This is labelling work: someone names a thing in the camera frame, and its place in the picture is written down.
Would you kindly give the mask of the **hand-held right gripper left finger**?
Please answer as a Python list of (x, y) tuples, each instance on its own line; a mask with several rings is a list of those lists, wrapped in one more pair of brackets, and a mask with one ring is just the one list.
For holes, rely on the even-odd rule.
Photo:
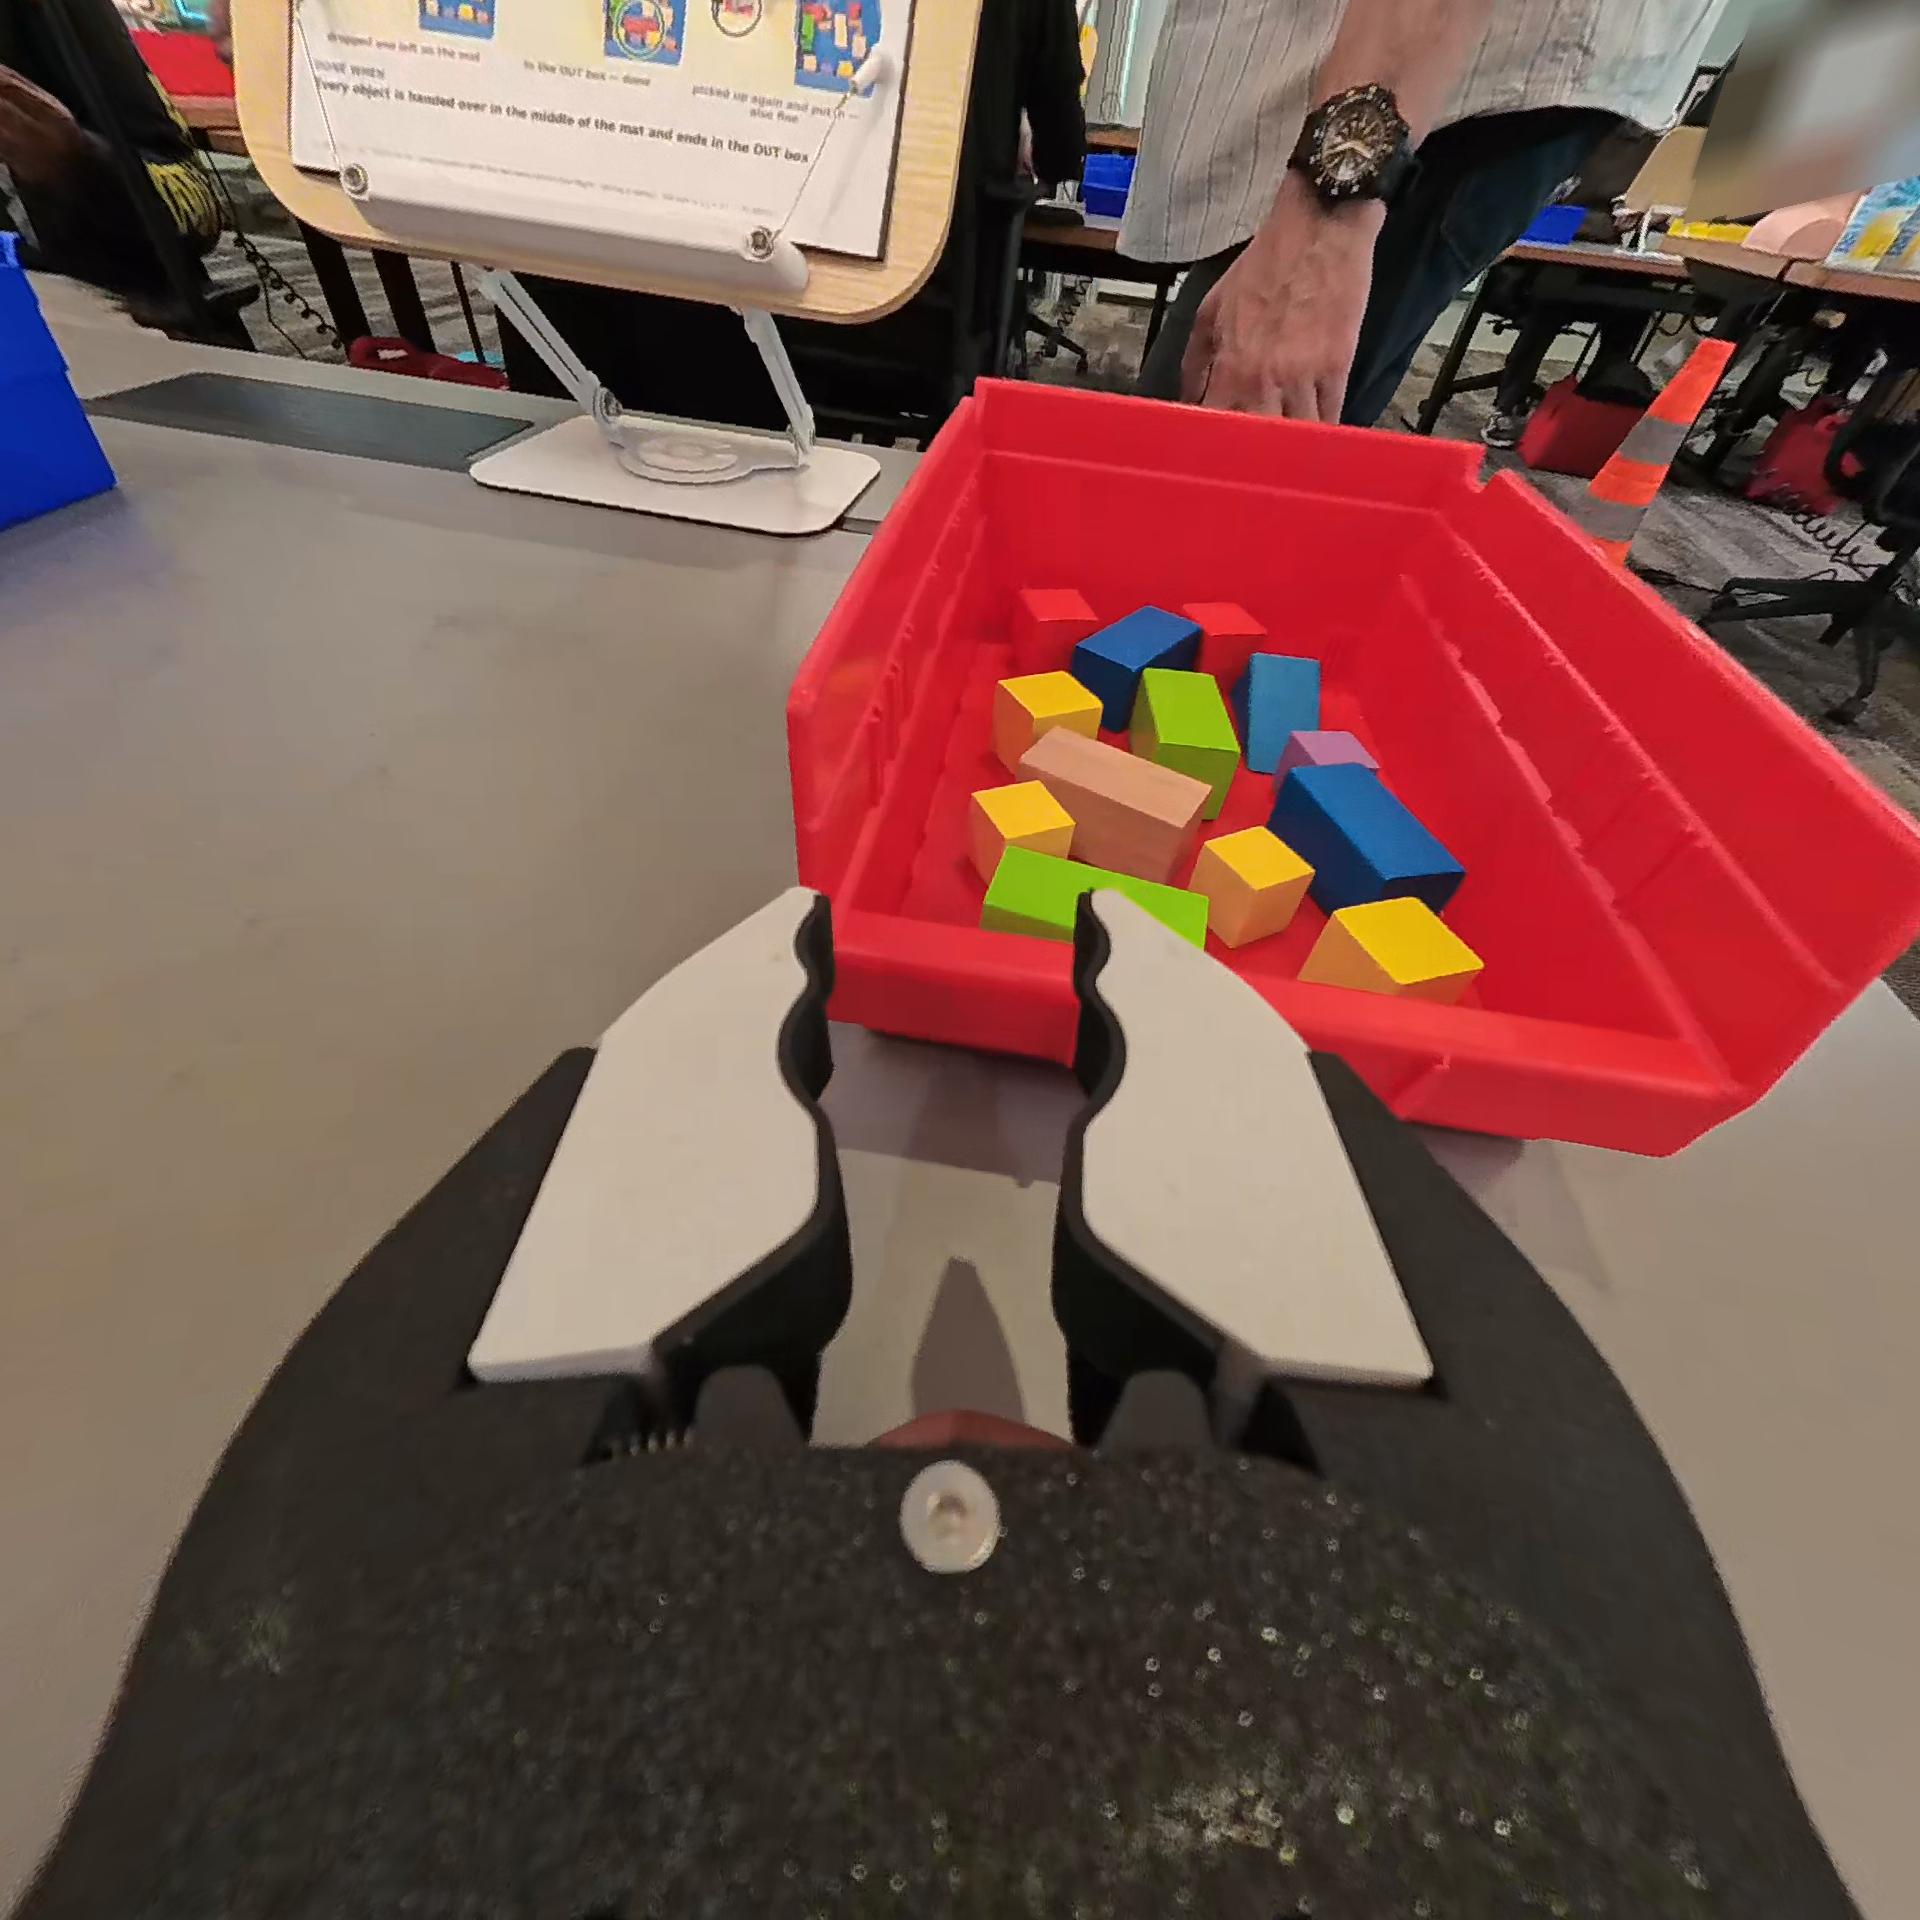
[(815, 1418), (852, 1306), (823, 1108), (835, 977), (829, 897), (782, 892), (612, 1020), (468, 1351), (472, 1381), (633, 1381), (687, 1420), (745, 1368)]

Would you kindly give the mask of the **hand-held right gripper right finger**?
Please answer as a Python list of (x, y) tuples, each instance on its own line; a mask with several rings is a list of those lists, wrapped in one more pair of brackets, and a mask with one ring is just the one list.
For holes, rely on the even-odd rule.
[(1216, 1420), (1273, 1382), (1422, 1391), (1428, 1343), (1309, 1043), (1136, 901), (1076, 903), (1058, 1328), (1087, 1372), (1197, 1385)]

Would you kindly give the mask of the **pile of coloured wooden blocks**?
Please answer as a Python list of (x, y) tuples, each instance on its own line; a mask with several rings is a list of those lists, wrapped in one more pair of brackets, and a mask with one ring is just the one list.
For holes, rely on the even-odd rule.
[(1130, 894), (1194, 947), (1321, 918), (1304, 985), (1461, 1004), (1484, 961), (1449, 922), (1467, 867), (1330, 727), (1325, 664), (1230, 598), (1097, 617), (1018, 588), (988, 699), (1002, 774), (969, 798), (978, 922), (1062, 943), (1080, 892)]

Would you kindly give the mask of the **red plastic bin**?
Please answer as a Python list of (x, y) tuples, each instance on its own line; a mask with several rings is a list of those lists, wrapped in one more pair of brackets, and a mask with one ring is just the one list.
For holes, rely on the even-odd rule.
[(1213, 959), (1412, 1122), (1669, 1156), (1917, 943), (1917, 825), (1525, 480), (1457, 443), (982, 382), (787, 699), (832, 1015), (1069, 1065), (1071, 948), (982, 926), (972, 794), (1024, 593), (1224, 602), (1462, 864), (1454, 1006), (1299, 985), (1323, 915)]

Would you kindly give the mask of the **grey desk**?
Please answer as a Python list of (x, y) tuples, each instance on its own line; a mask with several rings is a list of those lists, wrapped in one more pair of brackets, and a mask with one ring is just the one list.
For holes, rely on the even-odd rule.
[[(795, 880), (780, 541), (108, 418), (4, 534), (4, 1916), (229, 1440), (569, 1049)], [(1428, 1133), (1666, 1453), (1867, 1916), (1917, 1916), (1917, 1018), (1666, 1160)]]

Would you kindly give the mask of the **white board stand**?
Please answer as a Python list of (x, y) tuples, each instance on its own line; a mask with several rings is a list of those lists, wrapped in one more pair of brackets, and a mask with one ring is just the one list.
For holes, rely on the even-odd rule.
[(780, 400), (780, 436), (626, 412), (514, 275), (489, 270), (483, 289), (576, 405), (569, 421), (470, 464), (470, 479), (490, 492), (806, 539), (838, 525), (880, 480), (872, 452), (819, 438), (766, 310), (745, 307), (738, 319)]

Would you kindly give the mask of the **red floor object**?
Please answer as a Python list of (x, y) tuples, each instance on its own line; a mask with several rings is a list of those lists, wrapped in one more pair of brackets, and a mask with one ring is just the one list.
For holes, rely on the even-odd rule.
[(1580, 508), (1591, 539), (1624, 555), (1649, 508), (1663, 492), (1702, 411), (1716, 396), (1739, 346), (1728, 339), (1700, 341), (1656, 392), (1614, 455), (1598, 469)]

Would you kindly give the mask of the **black wristwatch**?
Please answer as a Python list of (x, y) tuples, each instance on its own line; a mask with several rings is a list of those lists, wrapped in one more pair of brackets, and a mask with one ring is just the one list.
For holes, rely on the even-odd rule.
[(1313, 109), (1289, 170), (1326, 208), (1392, 205), (1419, 173), (1412, 133), (1394, 93), (1368, 83)]

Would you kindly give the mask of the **instruction sheet board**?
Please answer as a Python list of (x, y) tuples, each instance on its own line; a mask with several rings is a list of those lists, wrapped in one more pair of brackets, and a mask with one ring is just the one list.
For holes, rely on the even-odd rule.
[(980, 4), (880, 4), (802, 83), (799, 4), (232, 4), (243, 134), (351, 247), (871, 325), (932, 277)]

